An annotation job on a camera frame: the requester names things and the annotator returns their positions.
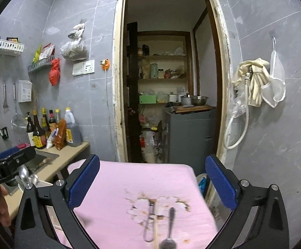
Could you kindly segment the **steel spoon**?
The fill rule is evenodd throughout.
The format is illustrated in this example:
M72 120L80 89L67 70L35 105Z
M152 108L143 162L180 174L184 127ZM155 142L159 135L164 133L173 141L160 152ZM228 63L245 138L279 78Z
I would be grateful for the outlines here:
M167 237L159 244L159 249L177 248L177 244L172 238L174 219L175 219L175 208L171 207L169 210L169 227L168 227Z
M38 176L35 173L30 173L25 165L21 165L18 170L20 178L18 185L21 189L24 189L27 185L34 184L36 186L38 184Z

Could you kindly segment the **steel utensil with loop handle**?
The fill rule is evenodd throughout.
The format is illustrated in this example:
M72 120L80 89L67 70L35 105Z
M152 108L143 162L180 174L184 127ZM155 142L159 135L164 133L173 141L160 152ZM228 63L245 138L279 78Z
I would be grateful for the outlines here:
M143 239L145 242L150 243L154 240L154 225L155 225L155 202L150 201L149 202L149 209L148 209L148 215L146 219L146 223L144 225L144 231L143 231Z

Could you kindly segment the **dark soy sauce bottle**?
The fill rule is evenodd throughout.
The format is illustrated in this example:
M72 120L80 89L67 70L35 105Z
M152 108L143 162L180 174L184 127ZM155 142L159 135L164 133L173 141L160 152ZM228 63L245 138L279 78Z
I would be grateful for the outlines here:
M40 127L37 110L33 110L33 118L34 118L33 141L38 149L43 149L46 147L46 136L45 136L45 131L42 129L42 127Z

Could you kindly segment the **large oil jug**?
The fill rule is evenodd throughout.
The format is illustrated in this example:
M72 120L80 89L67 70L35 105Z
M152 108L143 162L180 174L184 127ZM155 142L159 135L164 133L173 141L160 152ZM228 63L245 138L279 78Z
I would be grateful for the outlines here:
M67 123L66 142L71 147L77 147L82 144L81 133L75 117L69 107L66 108L64 119Z

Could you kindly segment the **orange sauce packet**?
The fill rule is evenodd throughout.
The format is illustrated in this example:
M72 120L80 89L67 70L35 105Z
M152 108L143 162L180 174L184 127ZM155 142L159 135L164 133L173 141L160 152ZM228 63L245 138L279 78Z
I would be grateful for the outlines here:
M66 129L67 129L67 122L64 119L60 120L54 137L54 146L56 147L57 150L61 150L65 145Z

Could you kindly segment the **pink floral tablecloth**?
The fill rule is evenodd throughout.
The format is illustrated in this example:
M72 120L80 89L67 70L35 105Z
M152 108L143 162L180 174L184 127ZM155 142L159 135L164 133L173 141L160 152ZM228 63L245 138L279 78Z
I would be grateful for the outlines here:
M153 248L143 239L150 201L158 217L158 244L167 237L171 207L178 248L206 248L218 232L193 169L182 164L101 161L74 212L100 248Z

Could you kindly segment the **grey cabinet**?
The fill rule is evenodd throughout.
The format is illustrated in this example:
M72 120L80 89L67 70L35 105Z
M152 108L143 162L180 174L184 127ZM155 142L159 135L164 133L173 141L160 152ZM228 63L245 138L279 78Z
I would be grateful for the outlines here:
M162 112L162 161L190 166L195 175L205 172L205 158L212 154L216 109L176 114Z

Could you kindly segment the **steel bowl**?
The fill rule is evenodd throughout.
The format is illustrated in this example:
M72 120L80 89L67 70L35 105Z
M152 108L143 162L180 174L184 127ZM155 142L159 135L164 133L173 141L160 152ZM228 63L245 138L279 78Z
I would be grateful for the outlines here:
M206 96L193 96L192 104L194 106L204 106L207 103L208 97Z

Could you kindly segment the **white mesh bag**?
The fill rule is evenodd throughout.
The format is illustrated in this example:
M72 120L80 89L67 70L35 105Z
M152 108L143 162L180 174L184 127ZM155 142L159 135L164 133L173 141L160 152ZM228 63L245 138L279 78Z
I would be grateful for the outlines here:
M270 57L269 82L261 87L263 100L272 108L282 102L286 97L285 72L277 52L277 42L272 34L273 51Z

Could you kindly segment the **green box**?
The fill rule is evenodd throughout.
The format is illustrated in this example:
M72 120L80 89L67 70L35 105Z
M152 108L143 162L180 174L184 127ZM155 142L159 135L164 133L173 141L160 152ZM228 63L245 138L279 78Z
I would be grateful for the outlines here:
M156 104L157 103L157 97L156 95L152 94L143 94L139 96L139 104L145 105L145 104Z

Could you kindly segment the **orange plug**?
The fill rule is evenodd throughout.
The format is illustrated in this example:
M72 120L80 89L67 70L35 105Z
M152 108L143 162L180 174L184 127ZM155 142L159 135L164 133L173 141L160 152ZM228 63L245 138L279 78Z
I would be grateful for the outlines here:
M102 70L107 71L110 68L110 61L108 59L103 59L100 61L100 65Z

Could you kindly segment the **white wall box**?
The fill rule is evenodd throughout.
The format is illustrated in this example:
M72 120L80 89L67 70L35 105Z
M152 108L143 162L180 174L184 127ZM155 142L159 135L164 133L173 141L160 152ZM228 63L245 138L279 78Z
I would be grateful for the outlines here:
M18 102L32 101L32 82L29 80L18 80Z

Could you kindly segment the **grey wall shelf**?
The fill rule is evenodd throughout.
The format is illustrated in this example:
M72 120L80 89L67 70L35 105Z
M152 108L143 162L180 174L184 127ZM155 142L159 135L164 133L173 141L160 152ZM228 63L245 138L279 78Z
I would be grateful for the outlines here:
M32 65L29 65L27 67L28 73L34 73L38 70L41 70L44 67L51 66L52 61L55 59L54 55L50 55L49 57L38 60L36 63L33 63Z

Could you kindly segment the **white wall basket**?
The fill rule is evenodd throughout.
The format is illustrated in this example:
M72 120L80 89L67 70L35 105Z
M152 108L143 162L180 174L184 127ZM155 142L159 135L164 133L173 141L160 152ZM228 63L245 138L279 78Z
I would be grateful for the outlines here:
M0 55L18 56L24 51L24 44L0 40Z

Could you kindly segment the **white wall outlet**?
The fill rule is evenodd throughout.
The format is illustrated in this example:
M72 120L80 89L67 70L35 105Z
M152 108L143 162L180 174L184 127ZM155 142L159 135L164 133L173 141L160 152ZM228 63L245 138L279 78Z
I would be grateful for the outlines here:
M95 73L95 60L75 63L72 68L73 76L80 76Z

